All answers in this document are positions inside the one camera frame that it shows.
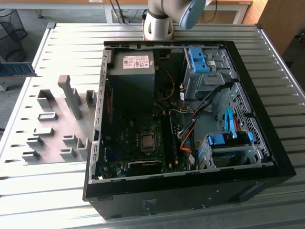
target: circuit board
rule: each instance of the circuit board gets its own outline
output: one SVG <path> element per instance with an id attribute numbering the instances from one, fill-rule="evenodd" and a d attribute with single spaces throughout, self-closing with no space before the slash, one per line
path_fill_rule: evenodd
<path id="1" fill-rule="evenodd" d="M 171 127 L 164 125 L 164 119 L 170 119 Z M 115 116 L 111 124 L 111 133 L 106 137 L 107 147 L 104 153 L 103 172 L 107 178 L 131 176 L 131 167 L 142 166 L 137 175 L 178 172 L 186 170 L 186 156 L 178 152 L 177 147 L 166 150 L 164 141 L 175 138 L 181 129 L 181 117 L 178 113 L 154 113 Z M 164 129 L 171 128 L 172 136 L 164 136 Z M 176 156 L 170 162 L 170 155 Z"/>

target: white label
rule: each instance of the white label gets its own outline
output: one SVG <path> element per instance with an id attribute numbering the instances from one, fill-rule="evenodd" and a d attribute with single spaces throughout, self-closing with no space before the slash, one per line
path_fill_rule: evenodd
<path id="1" fill-rule="evenodd" d="M 190 159 L 190 162 L 191 162 L 193 165 L 195 165 L 195 158 L 194 158 L 191 154 L 190 154 L 189 159 Z"/>
<path id="2" fill-rule="evenodd" d="M 183 93 L 183 92 L 180 92 L 180 99 L 181 99 L 182 101 L 184 101 L 184 93 Z"/>
<path id="3" fill-rule="evenodd" d="M 125 56 L 123 68 L 149 68 L 148 56 Z"/>
<path id="4" fill-rule="evenodd" d="M 216 66 L 216 64 L 215 64 L 215 61 L 207 61 L 207 63 L 208 63 L 208 65 L 214 65 L 214 66 Z"/>

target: metal workbench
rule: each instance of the metal workbench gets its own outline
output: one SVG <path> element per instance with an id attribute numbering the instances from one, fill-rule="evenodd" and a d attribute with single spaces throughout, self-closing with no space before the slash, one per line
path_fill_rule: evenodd
<path id="1" fill-rule="evenodd" d="M 27 132 L 25 125 L 24 133 L 16 130 L 27 122 L 20 117 L 36 87 L 70 74 L 78 90 L 97 88 L 103 41 L 141 40 L 142 26 L 49 24 L 33 62 L 41 77 L 26 79 L 0 143 L 1 228 L 305 228 L 305 96 L 264 31 L 198 25 L 176 27 L 175 38 L 235 42 L 297 175 L 242 204 L 105 221 L 82 200 L 85 162 L 26 166 L 11 146 Z"/>

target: motherboard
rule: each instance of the motherboard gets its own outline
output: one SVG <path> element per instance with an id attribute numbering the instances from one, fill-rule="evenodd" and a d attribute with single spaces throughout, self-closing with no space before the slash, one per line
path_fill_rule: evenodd
<path id="1" fill-rule="evenodd" d="M 186 171 L 178 156 L 179 113 L 114 115 L 106 136 L 103 173 L 107 178 Z"/>

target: power supply label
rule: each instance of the power supply label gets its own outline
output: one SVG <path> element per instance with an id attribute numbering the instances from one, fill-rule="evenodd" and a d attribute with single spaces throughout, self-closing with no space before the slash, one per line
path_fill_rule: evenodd
<path id="1" fill-rule="evenodd" d="M 123 68 L 149 68 L 148 56 L 124 56 Z"/>

